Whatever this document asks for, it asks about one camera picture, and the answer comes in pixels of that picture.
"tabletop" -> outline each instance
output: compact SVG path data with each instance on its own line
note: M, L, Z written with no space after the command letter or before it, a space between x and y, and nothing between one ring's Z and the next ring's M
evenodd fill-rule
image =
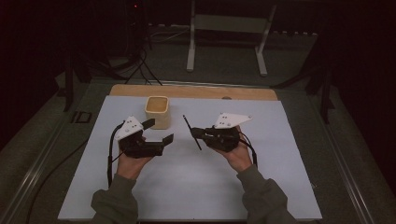
M173 133L174 142L149 162L133 189L140 221L240 221L247 211L243 189L224 158L194 142L191 127L213 125L221 112L252 117L241 125L257 152L259 171L273 178L289 198L288 209L300 220L320 219L314 192L304 168L286 112L276 94L266 89L193 86L116 85L106 97L67 192L59 219L86 220L94 215L92 194L106 189L108 142L114 128L133 115L144 121L148 96L170 99L171 127L147 129L147 139Z

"paper cup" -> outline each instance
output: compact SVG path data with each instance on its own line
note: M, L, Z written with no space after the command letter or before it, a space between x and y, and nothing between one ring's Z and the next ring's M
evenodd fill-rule
M150 96L145 111L147 119L155 119L151 129L168 129L171 125L169 99L166 96Z

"person's right hand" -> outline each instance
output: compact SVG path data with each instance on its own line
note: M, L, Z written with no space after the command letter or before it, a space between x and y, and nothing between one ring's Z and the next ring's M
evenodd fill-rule
M146 165L146 163L151 161L151 159L152 157L136 159L128 157L124 153L121 153L119 157L119 165L117 167L117 174L127 179L136 180L139 177L143 167Z
M238 130L238 132L241 132L239 126L236 126L236 129ZM245 140L244 135L242 135L241 133L239 134L239 137L240 139ZM250 155L248 153L248 147L241 142L238 143L238 146L236 148L229 152L221 151L219 149L215 150L227 160L227 162L231 165L233 169L235 169L237 173L241 173L252 165Z

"gray sleeve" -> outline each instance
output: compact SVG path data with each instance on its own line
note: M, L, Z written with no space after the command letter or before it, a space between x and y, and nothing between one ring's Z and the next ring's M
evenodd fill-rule
M288 198L273 179L264 179L255 165L237 175L242 182L242 202L247 209L247 224L297 223L287 210Z
M135 180L114 175L108 190L100 189L92 196L91 207L96 214L91 223L136 223L137 201L132 195Z

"white board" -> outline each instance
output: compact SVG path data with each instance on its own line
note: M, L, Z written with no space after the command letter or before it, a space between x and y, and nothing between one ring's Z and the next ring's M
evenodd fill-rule
M110 135L129 116L146 120L147 97L107 96L75 177L67 192L59 219L82 220L94 216L92 195L107 189L106 160ZM140 220L243 220L243 189L227 161L201 140L195 144L191 127L208 128L220 112L250 115L242 132L254 146L260 172L273 178L289 198L288 210L297 219L320 219L318 204L299 149L279 101L170 98L172 125L168 130L145 130L148 139L170 133L174 142L161 157L150 161L133 189ZM118 146L114 141L113 157Z

